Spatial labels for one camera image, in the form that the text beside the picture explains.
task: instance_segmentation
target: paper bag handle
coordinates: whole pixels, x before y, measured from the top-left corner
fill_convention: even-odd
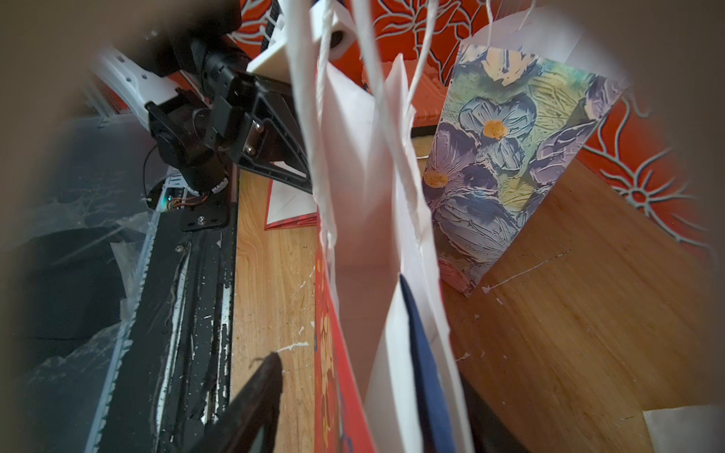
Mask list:
[[[325,14],[323,16],[324,23],[331,23],[331,3],[325,0]],[[335,240],[337,238],[337,229],[335,226],[335,217],[330,200],[330,180],[328,178],[327,160],[323,151],[322,132],[320,129],[320,121],[318,116],[318,107],[311,99],[310,93],[317,93],[315,86],[315,46],[312,44],[312,31],[310,29],[310,12],[309,3],[305,1],[288,1],[285,3],[287,11],[286,27],[288,29],[287,36],[294,36],[295,39],[287,41],[286,52],[289,61],[289,74],[292,84],[292,94],[294,96],[295,110],[297,111],[297,120],[299,128],[302,132],[304,140],[304,148],[307,152],[307,161],[310,169],[310,177],[314,181],[312,185],[312,197],[315,199],[319,210],[320,220],[325,225],[327,234],[320,237],[322,245],[325,248],[330,262],[334,255]],[[329,34],[331,26],[327,26],[327,33],[323,34],[324,46],[325,34]],[[327,60],[329,49],[323,49],[322,58]]]
[[[405,156],[405,148],[403,146],[403,140],[405,138],[401,134],[402,125],[392,121],[388,111],[388,102],[385,97],[383,70],[381,68],[378,47],[375,42],[375,28],[373,27],[373,21],[370,17],[370,2],[369,0],[353,0],[353,5],[353,15],[355,16],[355,28],[357,30],[360,53],[362,54],[362,59],[365,62],[365,68],[368,72],[368,80],[370,81],[370,86],[373,89],[373,95],[375,96],[376,111],[381,116],[385,140],[393,158],[395,170],[402,181],[407,207],[410,212],[410,216],[413,219],[415,238],[420,241],[421,225],[418,222],[417,215],[418,190],[415,185],[413,172],[409,171],[410,168],[407,164],[407,157]],[[433,31],[436,23],[438,0],[428,0],[427,7],[426,34],[423,38],[423,48],[421,49],[420,58],[418,59],[418,64],[415,68],[413,83],[411,84],[406,100],[406,114],[410,111],[413,95],[415,94],[415,90],[418,88],[418,83],[421,79],[421,75],[423,74],[423,68],[426,65],[428,53],[431,49],[431,41],[433,39]]]
[[[523,24],[526,23],[526,19],[529,18],[529,15],[532,11],[534,11],[534,8],[537,6],[537,0],[531,0],[531,6],[529,9],[526,10],[526,15],[523,16],[523,20],[521,21],[521,25],[518,26],[518,30],[521,31],[521,28],[523,28]],[[491,32],[494,29],[494,13],[491,11],[491,0],[486,0],[486,16],[489,19],[489,38],[486,42],[486,47],[491,47]]]

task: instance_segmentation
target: black bracket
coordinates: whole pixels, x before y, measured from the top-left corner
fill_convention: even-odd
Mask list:
[[[182,231],[200,231],[208,228],[223,228],[229,224],[230,184],[210,194],[209,198],[198,206],[187,206],[181,214]]]
[[[312,180],[291,86],[249,73],[239,77],[249,86],[250,96],[245,96],[239,135],[229,152],[232,161],[247,171],[311,194]],[[274,162],[284,162],[292,171]]]
[[[161,105],[146,104],[149,130],[161,159],[178,169],[192,190],[207,193],[221,183],[226,171],[216,152],[196,133],[196,114],[203,112],[206,105],[191,91],[177,92],[176,97]]]

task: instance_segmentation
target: navy blue fabric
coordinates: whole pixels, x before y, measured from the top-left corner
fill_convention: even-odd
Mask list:
[[[413,293],[400,276],[400,287],[410,319],[410,356],[413,359],[415,393],[418,397],[418,419],[423,431],[425,452],[454,453],[453,429],[443,393],[438,367],[428,344],[423,322],[418,313]]]

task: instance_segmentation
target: floral paper bag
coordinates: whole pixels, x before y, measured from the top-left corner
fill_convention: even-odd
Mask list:
[[[563,63],[462,44],[423,173],[441,279],[468,295],[622,92]]]

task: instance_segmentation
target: black cable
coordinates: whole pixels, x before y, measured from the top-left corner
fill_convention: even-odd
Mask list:
[[[146,191],[146,163],[149,161],[149,157],[151,157],[151,153],[154,152],[155,149],[159,147],[158,144],[155,144],[153,148],[149,150],[148,153],[146,153],[146,159],[144,159],[144,167],[141,170],[141,182],[144,185],[144,200],[146,202],[149,201],[149,193]]]

